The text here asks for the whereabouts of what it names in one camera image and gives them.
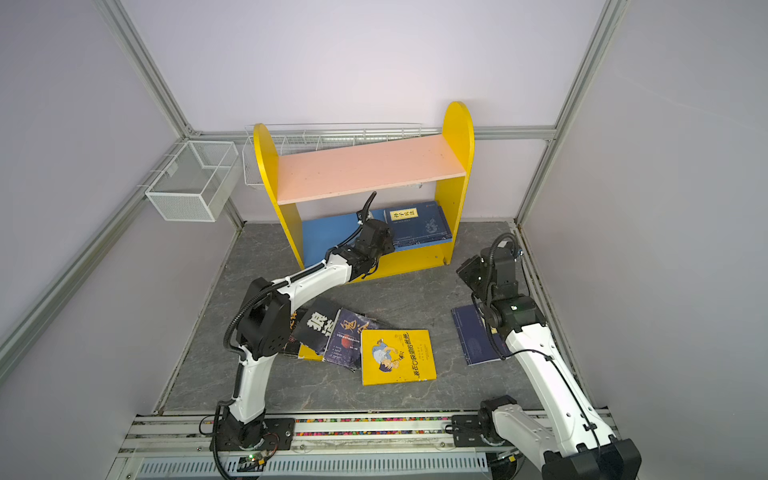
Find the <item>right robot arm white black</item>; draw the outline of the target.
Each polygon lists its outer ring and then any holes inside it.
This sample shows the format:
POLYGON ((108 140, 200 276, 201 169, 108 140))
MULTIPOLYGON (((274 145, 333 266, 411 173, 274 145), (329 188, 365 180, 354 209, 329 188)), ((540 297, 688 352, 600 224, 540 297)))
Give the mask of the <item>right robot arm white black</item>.
POLYGON ((482 402, 487 438, 508 441, 545 479, 634 479, 641 454, 618 438, 592 407, 557 348, 545 315, 519 291, 522 254, 514 234, 491 245, 457 270, 496 357, 515 359, 527 375, 551 425, 544 427, 510 396, 482 402))

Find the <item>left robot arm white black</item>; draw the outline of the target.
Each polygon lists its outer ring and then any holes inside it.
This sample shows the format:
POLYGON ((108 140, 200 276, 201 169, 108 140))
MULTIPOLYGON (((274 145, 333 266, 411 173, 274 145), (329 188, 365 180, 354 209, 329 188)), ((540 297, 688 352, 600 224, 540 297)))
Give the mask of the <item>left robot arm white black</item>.
POLYGON ((212 451, 246 450, 262 442, 266 388, 290 336, 293 314, 326 291, 374 273, 381 258, 394 251, 391 228, 370 212, 375 197, 371 193, 356 213, 356 230, 319 263, 272 282, 258 278, 251 283, 253 296, 243 302, 223 338, 224 348, 238 356, 238 368, 232 397, 219 402, 214 413, 212 451))

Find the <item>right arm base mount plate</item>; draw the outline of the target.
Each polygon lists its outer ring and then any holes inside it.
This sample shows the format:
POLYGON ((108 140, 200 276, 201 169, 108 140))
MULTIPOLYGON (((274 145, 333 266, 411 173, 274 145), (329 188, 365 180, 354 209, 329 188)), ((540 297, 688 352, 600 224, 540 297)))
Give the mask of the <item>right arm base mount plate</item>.
POLYGON ((456 447, 498 446, 503 443, 494 433, 492 422, 483 415, 454 415, 446 428, 456 447))

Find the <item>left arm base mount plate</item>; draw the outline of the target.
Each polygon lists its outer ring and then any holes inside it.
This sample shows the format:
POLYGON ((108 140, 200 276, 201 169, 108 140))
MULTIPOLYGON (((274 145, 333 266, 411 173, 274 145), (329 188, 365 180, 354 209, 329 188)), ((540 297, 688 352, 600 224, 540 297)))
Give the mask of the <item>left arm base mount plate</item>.
POLYGON ((256 419, 248 424, 227 417, 213 432, 212 443, 224 452, 289 450, 295 426, 290 417, 256 419))

